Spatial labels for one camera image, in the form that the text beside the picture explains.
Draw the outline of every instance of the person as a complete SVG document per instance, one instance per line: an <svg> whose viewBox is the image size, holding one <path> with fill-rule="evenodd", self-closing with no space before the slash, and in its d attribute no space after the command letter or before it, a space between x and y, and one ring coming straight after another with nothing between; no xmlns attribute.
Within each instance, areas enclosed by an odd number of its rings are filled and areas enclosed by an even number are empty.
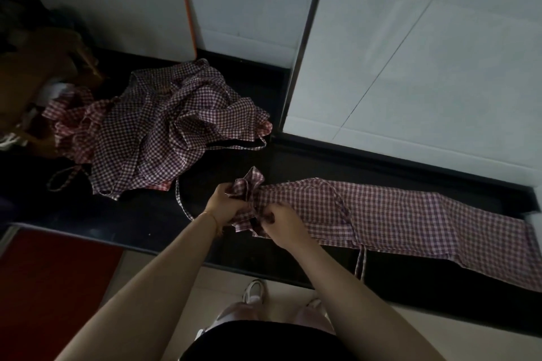
<svg viewBox="0 0 542 361"><path fill-rule="evenodd" d="M248 207L227 197L228 186L216 188L204 212L97 311L57 361L160 360L213 238L238 210ZM262 321L264 285L256 280L243 303L230 306L211 328L201 331L182 360L443 360L403 317L309 236L292 207L270 204L265 217L273 219L262 227L301 265L331 323L311 307L298 313L296 323Z"/></svg>

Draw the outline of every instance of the red mat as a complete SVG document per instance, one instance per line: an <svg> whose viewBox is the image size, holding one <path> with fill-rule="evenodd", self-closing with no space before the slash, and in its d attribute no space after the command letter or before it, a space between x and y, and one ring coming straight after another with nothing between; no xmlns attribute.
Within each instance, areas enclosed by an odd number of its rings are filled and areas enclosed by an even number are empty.
<svg viewBox="0 0 542 361"><path fill-rule="evenodd" d="M54 360L98 309L122 253L19 230L0 259L0 358Z"/></svg>

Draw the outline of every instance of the pink pants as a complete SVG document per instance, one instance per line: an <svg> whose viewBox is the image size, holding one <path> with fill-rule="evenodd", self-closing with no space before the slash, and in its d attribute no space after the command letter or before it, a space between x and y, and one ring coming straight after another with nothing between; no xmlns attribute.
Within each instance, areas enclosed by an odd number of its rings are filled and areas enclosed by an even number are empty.
<svg viewBox="0 0 542 361"><path fill-rule="evenodd" d="M227 323L228 321L260 321L263 319L262 312L263 308L261 303L233 303L228 306L224 311L222 311L216 321L209 328L207 328L207 331L216 327L217 325ZM333 330L333 327L331 326L329 320L325 316L323 316L318 310L315 310L311 307L301 307L292 319L291 323L316 328L318 330L329 332L330 334L335 335L335 331Z"/></svg>

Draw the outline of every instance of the white floor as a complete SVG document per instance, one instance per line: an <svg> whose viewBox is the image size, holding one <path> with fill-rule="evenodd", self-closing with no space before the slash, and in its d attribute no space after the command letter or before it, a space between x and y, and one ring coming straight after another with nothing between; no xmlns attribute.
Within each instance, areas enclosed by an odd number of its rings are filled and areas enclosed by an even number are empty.
<svg viewBox="0 0 542 361"><path fill-rule="evenodd" d="M112 297L140 269L152 255L126 251L117 272L104 296ZM201 268L179 324L165 351L163 361L174 361L193 342L197 331L211 324L230 303L240 301L251 277L211 268ZM268 281L268 316L273 321L284 321L298 306L307 304L315 295L280 282ZM473 323L396 307L418 331L433 344L448 361L508 361L542 359L542 339L515 334Z"/></svg>

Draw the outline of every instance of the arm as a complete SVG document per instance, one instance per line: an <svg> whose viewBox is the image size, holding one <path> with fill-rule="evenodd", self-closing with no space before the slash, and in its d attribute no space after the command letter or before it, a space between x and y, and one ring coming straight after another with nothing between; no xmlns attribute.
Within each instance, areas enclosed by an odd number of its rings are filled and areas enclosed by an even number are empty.
<svg viewBox="0 0 542 361"><path fill-rule="evenodd" d="M66 360L159 360L179 321L215 235L245 207L219 185L205 209L112 297L57 357Z"/></svg>
<svg viewBox="0 0 542 361"><path fill-rule="evenodd" d="M299 262L327 310L337 337L359 359L442 361L444 358L392 307L336 262L286 204L271 204L266 233Z"/></svg>

